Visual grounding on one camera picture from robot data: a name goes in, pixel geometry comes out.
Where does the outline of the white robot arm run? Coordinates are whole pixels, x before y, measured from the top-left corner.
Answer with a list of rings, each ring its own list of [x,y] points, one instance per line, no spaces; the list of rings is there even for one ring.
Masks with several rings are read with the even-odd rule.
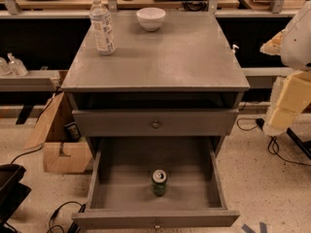
[[[286,27],[260,47],[262,53],[279,55],[292,69],[272,86],[263,132],[278,136],[311,104],[311,1],[306,1]]]

